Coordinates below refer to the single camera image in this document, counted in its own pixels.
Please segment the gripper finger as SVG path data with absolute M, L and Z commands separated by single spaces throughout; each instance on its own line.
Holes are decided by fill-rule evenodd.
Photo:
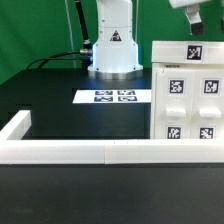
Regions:
M 204 24 L 200 17 L 199 4 L 189 5 L 185 8 L 185 15 L 190 25 L 190 33 L 194 36 L 204 33 Z

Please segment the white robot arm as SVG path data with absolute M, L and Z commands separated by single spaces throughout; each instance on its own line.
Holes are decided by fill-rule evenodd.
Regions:
M 98 39 L 92 49 L 90 77 L 125 80 L 142 75 L 138 44 L 132 35 L 132 0 L 96 0 Z

